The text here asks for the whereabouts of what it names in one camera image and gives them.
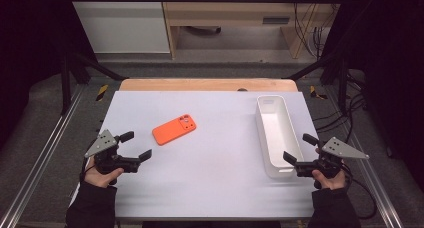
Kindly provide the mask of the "white table board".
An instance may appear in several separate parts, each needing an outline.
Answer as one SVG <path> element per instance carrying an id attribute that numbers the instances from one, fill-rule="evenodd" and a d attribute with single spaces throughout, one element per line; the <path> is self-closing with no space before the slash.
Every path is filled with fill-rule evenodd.
<path id="1" fill-rule="evenodd" d="M 119 220 L 283 220 L 312 215 L 310 178 L 270 178 L 256 126 L 256 92 L 118 91 L 103 122 L 133 131 L 119 154 L 152 150 L 117 183 Z M 152 130 L 189 114 L 197 128 L 163 146 Z"/>

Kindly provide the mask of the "white plastic bin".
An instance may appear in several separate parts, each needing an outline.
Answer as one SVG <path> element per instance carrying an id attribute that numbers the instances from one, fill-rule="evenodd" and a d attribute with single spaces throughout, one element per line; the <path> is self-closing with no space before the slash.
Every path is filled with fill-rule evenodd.
<path id="1" fill-rule="evenodd" d="M 283 154 L 287 152 L 298 161 L 303 161 L 304 157 L 282 96 L 257 98 L 256 126 L 266 174 L 273 179 L 292 176 L 294 167 L 283 159 Z"/>

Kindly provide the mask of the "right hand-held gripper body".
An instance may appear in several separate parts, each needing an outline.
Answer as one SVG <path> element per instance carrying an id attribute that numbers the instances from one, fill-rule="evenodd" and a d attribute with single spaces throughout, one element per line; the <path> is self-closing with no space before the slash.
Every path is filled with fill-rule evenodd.
<path id="1" fill-rule="evenodd" d="M 313 170 L 319 170 L 326 178 L 334 178 L 343 167 L 344 158 L 369 159 L 370 156 L 333 137 L 316 146 L 318 158 L 312 162 L 296 162 L 294 166 L 298 177 L 312 177 Z"/>

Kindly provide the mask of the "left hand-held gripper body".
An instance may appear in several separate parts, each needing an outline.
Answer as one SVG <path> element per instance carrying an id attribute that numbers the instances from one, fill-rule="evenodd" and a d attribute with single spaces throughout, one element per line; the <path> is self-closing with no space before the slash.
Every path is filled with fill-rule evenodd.
<path id="1" fill-rule="evenodd" d="M 89 146 L 84 154 L 85 158 L 94 157 L 95 166 L 101 174 L 107 174 L 117 168 L 122 168 L 125 173 L 137 173 L 140 166 L 138 158 L 122 157 L 117 153 L 119 136 L 113 136 L 105 129 Z"/>

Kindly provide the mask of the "black diagonal frame strut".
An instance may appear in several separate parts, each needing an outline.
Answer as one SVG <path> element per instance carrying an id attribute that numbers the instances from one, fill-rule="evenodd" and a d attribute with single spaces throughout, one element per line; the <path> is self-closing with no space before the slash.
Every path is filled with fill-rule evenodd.
<path id="1" fill-rule="evenodd" d="M 335 54 L 328 54 L 325 57 L 314 62 L 313 64 L 307 66 L 306 68 L 288 76 L 288 79 L 293 80 L 293 81 L 297 81 L 298 79 L 300 79 L 303 76 L 311 73 L 312 71 L 315 71 L 316 69 L 318 69 L 320 67 L 324 67 L 324 66 L 328 65 L 330 62 L 334 61 L 335 59 L 336 59 Z"/>
<path id="2" fill-rule="evenodd" d="M 125 80 L 124 76 L 109 70 L 108 68 L 100 65 L 97 61 L 89 59 L 81 54 L 74 53 L 72 57 L 78 63 L 75 71 L 77 78 L 79 78 L 83 83 L 87 83 L 91 79 L 90 74 L 86 70 L 87 67 L 91 67 L 115 81 Z"/>

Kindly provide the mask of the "person's right hand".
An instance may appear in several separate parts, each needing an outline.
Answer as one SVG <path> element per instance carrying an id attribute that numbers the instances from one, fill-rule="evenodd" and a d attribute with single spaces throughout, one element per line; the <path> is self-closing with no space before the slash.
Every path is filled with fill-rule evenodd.
<path id="1" fill-rule="evenodd" d="M 319 170 L 313 170 L 312 175 L 315 181 L 318 181 L 321 184 L 322 189 L 342 189 L 346 184 L 346 177 L 343 170 L 340 170 L 339 173 L 334 178 L 326 178 L 323 173 Z"/>

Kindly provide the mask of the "wooden table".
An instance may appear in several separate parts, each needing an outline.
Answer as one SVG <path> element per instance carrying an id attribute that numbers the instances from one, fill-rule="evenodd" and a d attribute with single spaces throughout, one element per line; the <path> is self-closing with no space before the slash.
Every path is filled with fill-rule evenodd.
<path id="1" fill-rule="evenodd" d="M 126 79 L 120 91 L 279 91 L 297 92 L 293 80 L 270 78 L 152 78 Z"/>

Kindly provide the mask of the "white cabinet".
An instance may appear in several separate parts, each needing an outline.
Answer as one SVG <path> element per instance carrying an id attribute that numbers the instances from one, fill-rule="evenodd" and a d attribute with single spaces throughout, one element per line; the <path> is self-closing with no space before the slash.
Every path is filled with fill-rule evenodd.
<path id="1" fill-rule="evenodd" d="M 96 54 L 169 53 L 160 2 L 74 2 Z"/>

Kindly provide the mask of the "aluminium rail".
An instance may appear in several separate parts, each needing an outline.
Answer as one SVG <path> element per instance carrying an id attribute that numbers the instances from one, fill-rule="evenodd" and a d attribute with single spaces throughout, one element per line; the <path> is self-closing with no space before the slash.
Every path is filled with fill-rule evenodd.
<path id="1" fill-rule="evenodd" d="M 325 86 L 325 90 L 328 92 L 329 100 L 331 104 L 338 108 L 337 105 L 337 98 L 338 95 L 336 94 L 335 88 Z M 363 147 L 361 143 L 358 140 L 357 135 L 352 130 L 350 133 L 349 141 L 346 143 L 352 144 L 354 147 L 358 148 L 359 151 L 363 151 Z M 395 210 L 392 202 L 389 199 L 389 196 L 383 187 L 383 184 L 381 183 L 381 180 L 379 179 L 376 171 L 374 170 L 374 167 L 370 163 L 369 160 L 359 160 L 357 161 L 358 166 L 361 170 L 362 176 L 364 177 L 364 181 L 367 184 L 367 187 L 373 194 L 376 205 L 378 207 L 378 211 L 380 213 L 380 216 L 382 220 L 385 223 L 386 228 L 404 228 L 403 223 L 401 222 L 397 211 Z"/>
<path id="2" fill-rule="evenodd" d="M 25 182 L 15 196 L 5 215 L 0 219 L 0 228 L 15 228 L 23 214 L 35 188 L 37 187 L 43 173 L 54 154 L 72 116 L 80 103 L 81 97 L 86 90 L 85 85 L 77 85 L 71 96 L 71 103 L 67 111 L 60 116 L 35 164 L 28 174 Z"/>

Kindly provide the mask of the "black frame post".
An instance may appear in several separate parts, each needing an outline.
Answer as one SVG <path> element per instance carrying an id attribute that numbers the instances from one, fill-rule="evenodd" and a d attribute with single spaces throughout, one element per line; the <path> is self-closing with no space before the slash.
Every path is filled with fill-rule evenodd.
<path id="1" fill-rule="evenodd" d="M 70 78 L 67 56 L 61 59 L 61 83 L 62 83 L 62 114 L 66 114 L 71 104 Z"/>
<path id="2" fill-rule="evenodd" d="M 347 65 L 345 60 L 342 59 L 340 62 L 340 70 L 339 70 L 338 107 L 343 115 L 347 113 L 346 89 L 347 89 Z"/>

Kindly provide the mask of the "orange phone case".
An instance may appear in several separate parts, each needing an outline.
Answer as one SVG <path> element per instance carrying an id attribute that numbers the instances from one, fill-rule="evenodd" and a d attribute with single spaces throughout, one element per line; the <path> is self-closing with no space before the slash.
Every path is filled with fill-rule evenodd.
<path id="1" fill-rule="evenodd" d="M 156 143 L 163 146 L 197 128 L 194 119 L 189 114 L 181 115 L 152 130 Z"/>

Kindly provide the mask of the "wooden desk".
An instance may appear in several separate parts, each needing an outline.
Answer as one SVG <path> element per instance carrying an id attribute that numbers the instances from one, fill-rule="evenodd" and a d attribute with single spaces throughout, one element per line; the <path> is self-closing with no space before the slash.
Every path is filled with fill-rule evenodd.
<path id="1" fill-rule="evenodd" d="M 337 15 L 337 4 L 205 3 L 163 4 L 168 40 L 177 45 L 180 27 L 276 26 L 294 59 L 301 56 L 315 27 L 329 28 Z"/>

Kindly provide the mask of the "person's left hand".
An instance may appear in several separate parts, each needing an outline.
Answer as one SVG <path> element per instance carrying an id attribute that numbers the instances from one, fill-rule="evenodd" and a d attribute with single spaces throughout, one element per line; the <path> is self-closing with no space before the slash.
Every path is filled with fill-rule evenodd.
<path id="1" fill-rule="evenodd" d="M 110 173 L 101 174 L 95 167 L 95 159 L 90 157 L 83 174 L 85 182 L 97 187 L 107 188 L 109 184 L 117 179 L 123 172 L 124 170 L 122 168 L 117 168 Z"/>

